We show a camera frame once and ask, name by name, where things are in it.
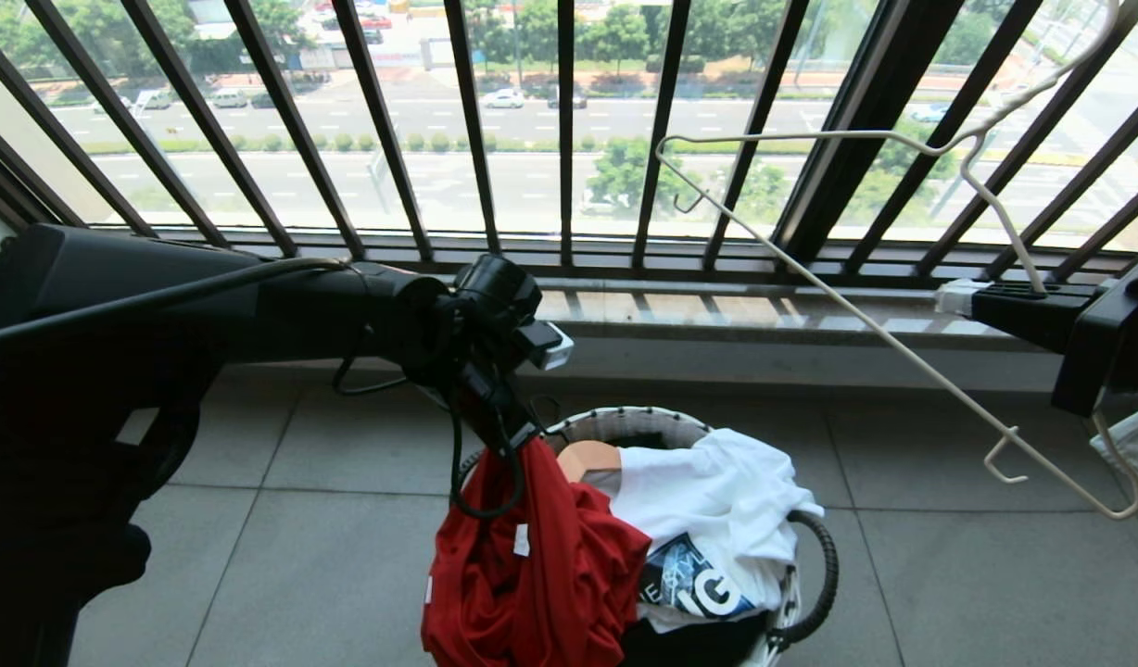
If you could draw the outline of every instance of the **clothing tag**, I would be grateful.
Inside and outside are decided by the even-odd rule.
[[[512,552],[517,555],[531,553],[531,545],[527,543],[527,524],[516,526],[516,549]]]

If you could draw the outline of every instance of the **car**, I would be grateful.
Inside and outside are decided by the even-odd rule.
[[[373,27],[377,30],[388,30],[391,27],[391,18],[380,16],[380,14],[371,14],[370,17],[360,17],[358,25],[363,27]]]
[[[519,109],[523,106],[523,93],[512,88],[496,90],[483,98],[488,109]]]
[[[145,101],[146,109],[168,109],[174,101],[170,97],[170,92],[165,90],[155,90],[152,94]]]
[[[574,84],[572,88],[572,108],[585,109],[586,108],[586,92],[582,90],[580,85]],[[556,109],[561,106],[561,89],[553,88],[552,93],[549,93],[549,108]]]
[[[224,88],[212,94],[211,102],[218,109],[238,109],[247,106],[247,94],[242,90]]]
[[[251,96],[251,108],[254,109],[270,109],[275,106],[277,102],[272,100],[272,94],[267,92],[257,92]]]
[[[947,114],[947,105],[920,105],[910,110],[914,122],[941,122]]]

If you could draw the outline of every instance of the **white car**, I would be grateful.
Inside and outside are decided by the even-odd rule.
[[[523,107],[523,93],[513,88],[504,88],[483,98],[488,109],[519,109]]]

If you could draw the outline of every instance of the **white hanger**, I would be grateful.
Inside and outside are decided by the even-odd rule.
[[[972,162],[975,160],[976,155],[981,153],[981,147],[983,147],[984,145],[986,137],[989,134],[989,131],[991,131],[992,127],[997,125],[998,122],[1001,122],[1001,120],[1008,117],[1012,113],[1014,113],[1014,110],[1025,106],[1030,100],[1032,100],[1032,98],[1036,97],[1036,94],[1039,94],[1040,92],[1044,92],[1044,90],[1047,90],[1049,88],[1054,88],[1055,84],[1057,84],[1057,82],[1061,80],[1061,77],[1065,75],[1065,73],[1069,73],[1070,71],[1072,71],[1072,68],[1077,67],[1077,65],[1083,63],[1086,59],[1089,59],[1090,56],[1094,55],[1095,51],[1097,51],[1097,49],[1099,49],[1099,47],[1102,47],[1103,43],[1107,41],[1108,34],[1112,33],[1112,27],[1114,26],[1116,20],[1116,13],[1119,13],[1120,8],[1119,5],[1116,5],[1116,0],[1105,0],[1105,7],[1107,11],[1105,13],[1105,20],[1104,25],[1100,27],[1100,32],[1097,34],[1095,41],[1091,42],[1090,46],[1087,47],[1086,50],[1081,52],[1081,55],[1077,56],[1072,60],[1072,63],[1066,63],[1064,65],[1061,65],[1059,68],[1056,68],[1056,71],[1052,72],[1050,75],[1048,75],[1045,80],[1040,81],[1036,85],[1032,85],[1032,88],[1023,90],[1023,92],[1016,94],[1016,97],[1014,97],[1013,100],[1008,102],[1008,105],[1005,105],[1004,107],[1000,107],[1000,109],[993,112],[991,117],[986,118],[984,122],[979,123],[979,125],[976,125],[975,127],[968,127],[968,130],[958,132],[957,135],[947,141],[947,143],[943,143],[942,147],[938,148],[929,147],[929,145],[922,143],[921,141],[916,141],[914,139],[899,134],[899,132],[890,130],[789,132],[789,134],[740,134],[734,137],[707,137],[707,138],[691,138],[679,134],[671,134],[669,137],[663,138],[661,142],[657,145],[654,155],[655,159],[661,162],[663,166],[667,166],[667,168],[673,170],[677,176],[682,178],[683,181],[686,182],[688,187],[692,187],[693,190],[696,190],[696,192],[700,193],[700,197],[696,198],[696,201],[693,201],[692,205],[687,207],[687,211],[691,211],[694,206],[696,206],[696,204],[699,204],[701,199],[707,199],[707,201],[711,203],[712,206],[716,206],[718,211],[721,212],[723,215],[728,216],[729,220],[734,221],[743,229],[747,229],[747,231],[750,232],[756,240],[758,240],[764,246],[767,246],[767,249],[772,250],[772,254],[775,257],[780,258],[781,262],[784,262],[786,265],[789,265],[789,269],[793,270],[795,273],[801,275],[811,285],[819,287],[820,290],[826,293],[826,295],[830,296],[832,300],[836,302],[836,304],[840,304],[841,307],[844,307],[849,312],[853,313],[853,315],[857,316],[858,320],[865,322],[866,326],[868,326],[875,334],[879,335],[879,337],[881,337],[884,341],[887,341],[888,345],[894,347],[896,351],[899,351],[900,354],[907,357],[907,360],[909,360],[912,363],[916,364],[916,367],[920,367],[921,370],[924,371],[939,386],[943,387],[943,389],[947,389],[947,392],[951,393],[953,396],[959,398],[959,401],[963,402],[964,405],[968,406],[968,410],[972,410],[972,412],[975,412],[981,419],[984,419],[984,421],[989,422],[989,426],[996,428],[1001,434],[1001,437],[997,442],[997,444],[993,445],[991,451],[989,451],[988,455],[986,455],[984,464],[986,468],[995,477],[998,478],[998,480],[1006,483],[1006,485],[1017,485],[1019,481],[1026,480],[1025,475],[1020,475],[1017,477],[1006,476],[1006,474],[1003,474],[1000,470],[997,469],[997,466],[993,464],[993,459],[997,458],[998,453],[1000,453],[1003,448],[1006,448],[1006,445],[1014,443],[1028,455],[1030,455],[1031,459],[1036,461],[1036,463],[1039,463],[1039,466],[1044,466],[1044,468],[1046,468],[1048,472],[1055,475],[1055,477],[1064,481],[1064,485],[1069,485],[1071,489],[1075,491],[1075,493],[1081,495],[1082,499],[1091,503],[1091,505],[1094,505],[1096,510],[1100,512],[1100,514],[1107,516],[1108,519],[1120,520],[1120,519],[1128,519],[1130,518],[1130,516],[1136,514],[1136,512],[1138,511],[1138,474],[1136,469],[1132,468],[1132,466],[1129,466],[1128,463],[1125,463],[1124,459],[1121,459],[1121,453],[1115,448],[1114,440],[1112,439],[1112,435],[1108,434],[1107,423],[1105,422],[1104,415],[1099,411],[1099,409],[1094,414],[1091,414],[1091,423],[1094,423],[1096,430],[1100,435],[1100,438],[1104,439],[1104,443],[1106,444],[1108,451],[1112,452],[1112,455],[1116,460],[1116,463],[1121,466],[1121,471],[1123,471],[1129,477],[1129,480],[1132,484],[1133,501],[1124,510],[1111,510],[1111,508],[1099,502],[1099,500],[1097,500],[1092,494],[1090,494],[1089,491],[1085,488],[1085,486],[1079,485],[1078,481],[1073,480],[1072,478],[1069,477],[1067,474],[1057,468],[1055,463],[1052,463],[1052,461],[1048,460],[1047,456],[1044,456],[1042,453],[1032,447],[1030,443],[1026,443],[1025,439],[1022,439],[1022,436],[1017,435],[1017,426],[1006,426],[1005,422],[1001,422],[1000,419],[998,419],[991,412],[986,410],[983,405],[979,404],[979,402],[976,401],[973,401],[971,396],[968,396],[966,393],[964,393],[963,389],[960,389],[954,382],[951,382],[951,380],[947,379],[947,377],[941,374],[940,371],[937,371],[932,364],[927,363],[924,359],[917,355],[915,351],[913,351],[908,346],[902,345],[902,341],[899,341],[898,338],[894,338],[892,334],[890,334],[890,331],[883,328],[882,324],[879,324],[879,322],[874,321],[873,318],[866,315],[865,312],[861,312],[861,308],[858,308],[852,303],[850,303],[849,299],[841,296],[841,294],[836,291],[835,288],[832,288],[826,282],[820,280],[816,274],[807,270],[806,266],[803,266],[800,262],[795,261],[794,257],[792,257],[787,253],[784,253],[784,250],[782,250],[778,246],[772,244],[772,240],[767,239],[767,237],[764,237],[762,233],[756,231],[754,228],[751,228],[750,224],[747,224],[741,219],[739,219],[739,216],[735,215],[734,212],[729,211],[729,208],[726,207],[725,204],[721,204],[716,198],[714,198],[712,195],[709,195],[709,192],[704,189],[704,187],[696,184],[695,181],[693,181],[691,178],[688,178],[687,174],[684,173],[683,168],[679,168],[679,166],[671,164],[671,162],[667,159],[667,156],[663,155],[663,147],[666,147],[669,141],[686,141],[690,143],[717,143],[726,141],[740,141],[740,142],[770,141],[781,139],[884,139],[884,140],[894,140],[902,142],[908,147],[916,149],[920,153],[924,153],[924,155],[926,156],[939,157],[942,156],[943,153],[950,151],[951,148],[958,147],[958,145],[963,143],[964,140],[972,139],[973,141],[972,149],[967,153],[967,156],[964,157],[964,160],[960,162],[960,176],[964,179],[964,181],[967,182],[968,186],[972,187],[973,190],[975,190],[976,195],[979,195],[981,199],[984,199],[984,201],[987,201],[989,206],[992,206],[993,212],[997,212],[998,220],[1000,220],[1001,227],[1006,229],[1006,234],[1011,239],[1011,245],[1014,248],[1014,253],[1017,254],[1019,261],[1022,262],[1022,266],[1023,269],[1025,269],[1026,277],[1030,278],[1031,280],[1032,290],[1038,291],[1040,294],[1045,293],[1046,287],[1042,282],[1042,278],[1040,278],[1039,271],[1034,266],[1034,262],[1031,261],[1031,254],[1026,252],[1025,244],[1023,244],[1021,237],[1019,237],[1019,232],[1014,228],[1014,223],[1011,222],[1009,212],[1007,212],[1006,207],[1003,206],[1000,201],[998,201],[997,195],[993,195],[988,189],[988,187],[983,184],[983,182],[980,182],[979,179],[973,176],[971,172]]]

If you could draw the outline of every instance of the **black fabric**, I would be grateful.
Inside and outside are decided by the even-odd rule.
[[[725,624],[685,625],[658,634],[645,619],[622,635],[621,667],[735,667],[754,649],[766,612]]]

